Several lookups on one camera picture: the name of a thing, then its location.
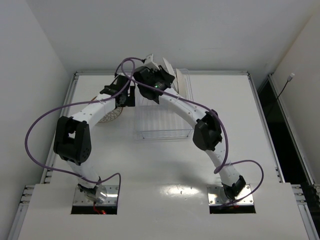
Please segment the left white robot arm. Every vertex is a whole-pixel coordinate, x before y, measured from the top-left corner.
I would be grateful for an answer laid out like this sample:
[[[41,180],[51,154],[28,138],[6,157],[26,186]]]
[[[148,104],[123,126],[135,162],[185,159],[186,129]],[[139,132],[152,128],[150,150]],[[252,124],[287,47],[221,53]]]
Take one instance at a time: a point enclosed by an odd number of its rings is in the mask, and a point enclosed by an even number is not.
[[[94,202],[104,202],[107,189],[89,161],[92,151],[91,130],[118,107],[133,107],[135,96],[128,93],[133,90],[130,80],[118,75],[86,107],[57,121],[53,151],[78,175],[79,190]]]

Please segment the orange sunburst glass plate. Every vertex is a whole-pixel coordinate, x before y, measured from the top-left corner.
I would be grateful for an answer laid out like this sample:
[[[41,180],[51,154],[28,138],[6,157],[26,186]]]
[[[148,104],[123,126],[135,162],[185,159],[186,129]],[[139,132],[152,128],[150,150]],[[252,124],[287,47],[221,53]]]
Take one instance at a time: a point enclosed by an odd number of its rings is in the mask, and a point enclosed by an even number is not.
[[[162,58],[163,59],[163,62],[164,62],[164,65],[165,65],[165,68],[167,70],[167,72],[173,76],[173,81],[172,81],[172,87],[175,91],[177,91],[177,79],[176,79],[176,74],[173,70],[173,67],[172,65],[169,63],[169,61],[167,59],[165,59],[164,57]]]

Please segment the floral patterned plate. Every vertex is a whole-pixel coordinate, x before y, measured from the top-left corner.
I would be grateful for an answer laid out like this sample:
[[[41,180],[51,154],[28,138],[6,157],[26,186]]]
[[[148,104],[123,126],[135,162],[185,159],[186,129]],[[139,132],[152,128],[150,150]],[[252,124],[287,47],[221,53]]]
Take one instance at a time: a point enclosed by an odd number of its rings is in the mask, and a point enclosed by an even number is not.
[[[108,123],[120,116],[122,107],[117,106],[116,99],[107,94],[99,94],[94,101],[88,105],[90,107],[90,124]]]
[[[179,69],[176,69],[176,80],[177,80],[177,88],[178,93],[183,98],[187,97],[187,85],[185,81],[185,77]]]

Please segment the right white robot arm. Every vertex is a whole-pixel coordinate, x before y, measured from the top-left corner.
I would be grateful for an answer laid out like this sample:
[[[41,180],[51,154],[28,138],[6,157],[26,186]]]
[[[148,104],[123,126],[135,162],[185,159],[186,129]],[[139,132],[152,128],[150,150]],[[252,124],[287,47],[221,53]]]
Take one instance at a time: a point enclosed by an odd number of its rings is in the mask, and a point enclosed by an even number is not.
[[[173,87],[175,76],[153,61],[153,55],[143,59],[136,68],[133,79],[140,94],[158,105],[162,105],[182,119],[193,129],[192,141],[204,151],[219,174],[225,195],[235,200],[246,185],[244,177],[228,163],[229,141],[227,132],[218,114],[204,105],[183,98]]]

